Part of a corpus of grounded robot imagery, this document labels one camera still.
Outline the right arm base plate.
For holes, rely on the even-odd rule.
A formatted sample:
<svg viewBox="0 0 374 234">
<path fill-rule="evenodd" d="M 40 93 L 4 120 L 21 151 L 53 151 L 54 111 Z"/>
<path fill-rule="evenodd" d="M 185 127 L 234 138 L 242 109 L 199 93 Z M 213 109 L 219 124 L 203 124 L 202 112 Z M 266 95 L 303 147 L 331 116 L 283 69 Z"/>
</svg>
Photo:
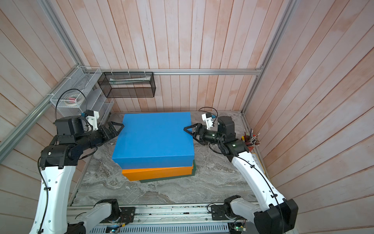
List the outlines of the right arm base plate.
<svg viewBox="0 0 374 234">
<path fill-rule="evenodd" d="M 207 206 L 207 210 L 211 214 L 212 220 L 215 220 L 215 221 L 232 220 L 232 218 L 230 218 L 226 214 L 224 205 L 217 205 L 217 204 L 211 203 Z"/>
</svg>

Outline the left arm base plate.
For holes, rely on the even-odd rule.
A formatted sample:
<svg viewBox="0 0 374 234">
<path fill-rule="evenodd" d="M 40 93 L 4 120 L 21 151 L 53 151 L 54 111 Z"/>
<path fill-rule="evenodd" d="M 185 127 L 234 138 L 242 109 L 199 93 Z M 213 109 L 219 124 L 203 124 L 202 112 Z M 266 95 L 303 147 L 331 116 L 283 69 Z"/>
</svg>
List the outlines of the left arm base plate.
<svg viewBox="0 0 374 234">
<path fill-rule="evenodd" d="M 135 215 L 135 207 L 119 207 L 111 215 L 100 223 L 132 223 Z"/>
</svg>

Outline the green shoebox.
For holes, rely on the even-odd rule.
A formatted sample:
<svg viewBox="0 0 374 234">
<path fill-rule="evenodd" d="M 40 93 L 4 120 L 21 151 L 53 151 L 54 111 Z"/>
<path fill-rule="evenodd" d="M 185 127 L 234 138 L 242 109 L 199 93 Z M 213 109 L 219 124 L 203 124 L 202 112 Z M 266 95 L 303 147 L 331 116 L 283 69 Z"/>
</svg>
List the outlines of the green shoebox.
<svg viewBox="0 0 374 234">
<path fill-rule="evenodd" d="M 171 180 L 171 179 L 177 179 L 177 178 L 184 178 L 184 177 L 191 177 L 195 176 L 197 167 L 195 160 L 193 160 L 193 169 L 192 173 L 190 175 L 180 175 L 180 176 L 172 176 L 172 177 L 164 177 L 164 178 L 155 178 L 155 179 L 147 179 L 147 180 L 141 180 L 141 183 L 149 183 L 149 182 L 155 182 L 155 181 L 163 181 L 163 180 Z"/>
</svg>

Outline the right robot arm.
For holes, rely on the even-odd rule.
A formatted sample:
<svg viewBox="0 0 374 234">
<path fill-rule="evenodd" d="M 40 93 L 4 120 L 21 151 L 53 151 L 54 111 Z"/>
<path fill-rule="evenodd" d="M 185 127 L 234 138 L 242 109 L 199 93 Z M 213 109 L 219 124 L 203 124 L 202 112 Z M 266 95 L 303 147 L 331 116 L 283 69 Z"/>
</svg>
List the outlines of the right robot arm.
<svg viewBox="0 0 374 234">
<path fill-rule="evenodd" d="M 298 205 L 287 200 L 257 166 L 244 141 L 238 139 L 231 117 L 218 117 L 218 129 L 211 130 L 214 121 L 204 117 L 205 124 L 196 123 L 184 131 L 201 145 L 217 145 L 220 154 L 228 158 L 244 177 L 258 204 L 239 195 L 225 199 L 221 208 L 229 218 L 243 218 L 252 222 L 260 234 L 284 234 L 295 228 Z"/>
</svg>

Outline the blue shoebox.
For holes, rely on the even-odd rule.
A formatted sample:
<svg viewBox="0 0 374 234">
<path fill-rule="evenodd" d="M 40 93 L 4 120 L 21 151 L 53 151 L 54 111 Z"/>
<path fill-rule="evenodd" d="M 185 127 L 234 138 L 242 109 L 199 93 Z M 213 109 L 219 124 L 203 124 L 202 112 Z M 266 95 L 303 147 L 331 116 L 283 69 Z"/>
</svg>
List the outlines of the blue shoebox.
<svg viewBox="0 0 374 234">
<path fill-rule="evenodd" d="M 125 114 L 112 159 L 122 169 L 191 167 L 195 156 L 189 112 Z"/>
</svg>

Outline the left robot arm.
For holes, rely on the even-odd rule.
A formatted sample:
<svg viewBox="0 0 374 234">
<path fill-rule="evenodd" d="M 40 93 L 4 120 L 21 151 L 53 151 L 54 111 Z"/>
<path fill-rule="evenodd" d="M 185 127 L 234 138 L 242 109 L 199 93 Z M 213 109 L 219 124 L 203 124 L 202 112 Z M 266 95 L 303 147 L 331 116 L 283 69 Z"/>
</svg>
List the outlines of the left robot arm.
<svg viewBox="0 0 374 234">
<path fill-rule="evenodd" d="M 37 162 L 41 191 L 32 234 L 86 234 L 103 220 L 117 222 L 121 209 L 116 199 L 99 201 L 74 222 L 67 221 L 68 189 L 83 154 L 120 134 L 124 125 L 108 122 L 94 127 L 88 115 L 64 117 L 55 121 L 57 135 L 46 146 Z"/>
</svg>

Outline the orange shoebox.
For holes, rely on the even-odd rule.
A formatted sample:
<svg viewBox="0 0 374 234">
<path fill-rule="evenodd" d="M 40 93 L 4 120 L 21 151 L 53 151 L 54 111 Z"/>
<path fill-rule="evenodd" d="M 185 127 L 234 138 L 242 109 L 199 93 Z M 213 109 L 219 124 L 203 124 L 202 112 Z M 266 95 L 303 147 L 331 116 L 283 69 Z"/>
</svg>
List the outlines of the orange shoebox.
<svg viewBox="0 0 374 234">
<path fill-rule="evenodd" d="M 190 167 L 126 169 L 122 170 L 122 175 L 129 181 L 141 181 L 155 178 L 190 175 L 192 173 L 192 169 L 193 165 Z"/>
</svg>

